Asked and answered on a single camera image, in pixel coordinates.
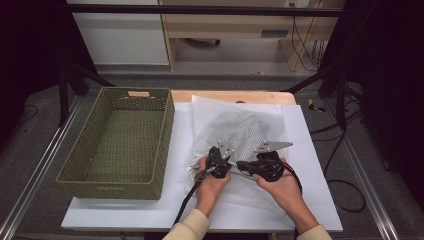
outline white surface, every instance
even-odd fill
[[[67,0],[70,4],[158,5],[155,0]],[[159,14],[74,13],[95,64],[168,65]]]
[[[74,198],[62,227],[74,230],[161,231],[169,230],[182,200],[188,173],[185,167],[193,159],[193,118],[190,103],[176,103],[174,125],[165,170],[162,197],[158,201],[100,200]],[[290,164],[298,174],[304,198],[317,220],[329,231],[342,226],[322,174],[315,149],[299,106],[281,105]],[[187,204],[188,210],[195,199]],[[219,201],[210,216],[211,232],[279,232],[293,230],[291,220],[278,210],[243,207]]]

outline green woven basket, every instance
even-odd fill
[[[174,112],[170,89],[103,88],[57,183],[78,198],[160,199]]]

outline beige sleeve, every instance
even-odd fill
[[[189,215],[172,227],[165,240],[201,240],[210,226],[209,219],[201,211],[192,209]]]
[[[318,225],[300,235],[297,240],[331,240],[323,225]]]

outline metal rail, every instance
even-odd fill
[[[232,6],[171,6],[171,5],[108,5],[108,4],[46,4],[45,10],[73,13],[126,13],[126,14],[192,14],[192,15],[250,15],[299,17],[348,17],[360,11],[324,8],[275,8]]]
[[[75,118],[78,108],[82,102],[82,98],[83,96],[76,96],[74,98],[71,108],[69,109],[69,117],[67,121],[57,129],[50,144],[48,145],[46,151],[41,157],[40,162],[32,173],[31,178],[28,180],[28,183],[26,184],[24,190],[16,201],[13,209],[10,211],[8,217],[1,226],[0,239],[12,239],[13,234],[18,228],[19,223],[21,222],[32,199],[34,198],[38,187],[43,181],[43,178],[46,175],[47,170],[49,169],[49,166],[54,159],[54,156],[56,155],[63,139],[66,136],[66,133],[69,130],[69,127],[71,126]]]
[[[324,107],[328,109],[329,114],[333,122],[337,122],[334,112],[334,106],[329,100],[324,99],[323,101]],[[337,128],[339,134],[342,134],[340,128]],[[399,236],[396,232],[395,227],[390,220],[389,215],[387,214],[386,209],[381,202],[377,191],[371,183],[371,180],[368,178],[367,173],[365,172],[364,167],[361,164],[356,152],[352,146],[352,143],[349,140],[348,136],[345,136],[343,140],[343,146],[346,152],[346,157],[350,164],[350,167],[353,170],[353,174],[355,175],[356,180],[360,188],[363,191],[367,204],[369,206],[369,210],[374,217],[374,220],[377,224],[378,229],[380,230],[381,236],[385,240],[398,240]]]

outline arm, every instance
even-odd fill
[[[268,191],[278,205],[287,213],[299,231],[300,239],[331,239],[322,225],[306,206],[302,193],[293,175],[284,171],[283,176],[275,182],[267,182],[254,174],[253,179],[259,187]]]
[[[199,169],[206,168],[206,158],[199,160]],[[221,196],[222,189],[230,181],[230,173],[227,172],[225,178],[218,179],[211,175],[197,188],[196,208],[181,222],[174,225],[171,231],[165,236],[166,240],[197,240],[202,239],[209,229],[209,214],[215,207]]]

